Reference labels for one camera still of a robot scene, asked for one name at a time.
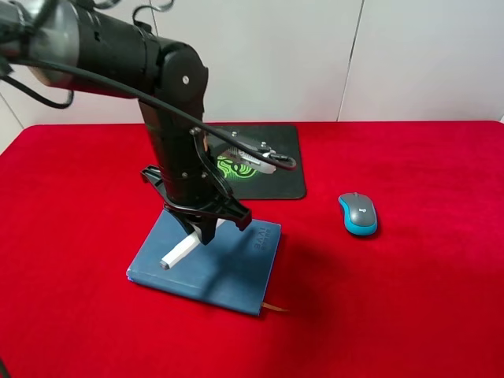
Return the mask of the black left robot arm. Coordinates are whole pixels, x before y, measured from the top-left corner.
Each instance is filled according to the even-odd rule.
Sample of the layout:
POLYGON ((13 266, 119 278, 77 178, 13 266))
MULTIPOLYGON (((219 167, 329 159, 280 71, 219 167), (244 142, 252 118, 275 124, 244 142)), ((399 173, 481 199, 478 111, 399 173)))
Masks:
POLYGON ((134 98, 157 165, 143 171, 186 232, 209 243, 220 220, 246 228, 251 213, 217 168, 202 123, 209 72, 186 43, 154 35, 150 25, 105 14, 112 2, 4 1, 1 78, 29 67, 49 87, 68 93, 134 98))

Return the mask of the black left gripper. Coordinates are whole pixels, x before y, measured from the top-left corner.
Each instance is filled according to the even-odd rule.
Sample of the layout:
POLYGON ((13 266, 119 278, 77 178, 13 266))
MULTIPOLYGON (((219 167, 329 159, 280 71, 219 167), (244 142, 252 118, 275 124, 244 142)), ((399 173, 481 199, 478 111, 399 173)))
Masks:
POLYGON ((190 235, 197 232, 203 245, 216 232, 217 220, 231 221, 244 230, 251 211, 233 194, 217 169, 203 131, 148 130, 157 166, 142 171, 165 201, 165 208, 190 235))

